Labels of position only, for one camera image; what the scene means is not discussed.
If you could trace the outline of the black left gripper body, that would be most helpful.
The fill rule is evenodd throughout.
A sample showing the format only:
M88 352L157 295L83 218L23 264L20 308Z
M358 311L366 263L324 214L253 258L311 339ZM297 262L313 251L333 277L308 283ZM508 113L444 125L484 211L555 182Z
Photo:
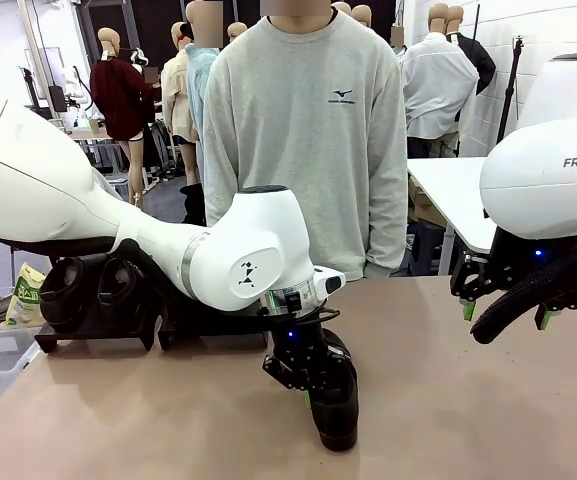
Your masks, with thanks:
M287 327L272 331L272 372L328 372L328 330L322 327Z

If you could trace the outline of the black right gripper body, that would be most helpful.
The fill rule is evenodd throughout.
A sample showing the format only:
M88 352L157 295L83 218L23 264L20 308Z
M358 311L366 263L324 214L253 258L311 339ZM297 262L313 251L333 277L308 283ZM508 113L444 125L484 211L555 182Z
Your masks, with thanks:
M495 290L508 290L576 245L577 235L534 240L496 234L488 256L487 278Z

